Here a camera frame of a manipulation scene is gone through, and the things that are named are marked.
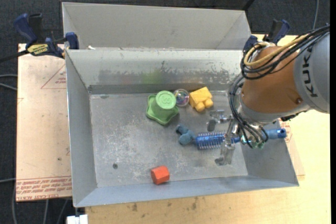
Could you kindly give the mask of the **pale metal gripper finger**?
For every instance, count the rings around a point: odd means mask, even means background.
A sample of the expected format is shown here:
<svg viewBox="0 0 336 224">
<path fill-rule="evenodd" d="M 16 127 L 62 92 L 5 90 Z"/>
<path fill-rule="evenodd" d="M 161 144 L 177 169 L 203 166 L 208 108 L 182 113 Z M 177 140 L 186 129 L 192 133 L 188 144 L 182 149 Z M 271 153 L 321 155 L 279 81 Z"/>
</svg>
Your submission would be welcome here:
<svg viewBox="0 0 336 224">
<path fill-rule="evenodd" d="M 232 119 L 232 116 L 226 114 L 224 110 L 214 110 L 209 112 L 210 119 L 207 122 L 207 130 L 212 132 L 217 124 L 224 124 Z"/>
<path fill-rule="evenodd" d="M 234 153 L 234 144 L 231 141 L 225 140 L 221 145 L 220 152 L 220 157 L 215 159 L 215 163 L 218 166 L 230 165 Z"/>
</svg>

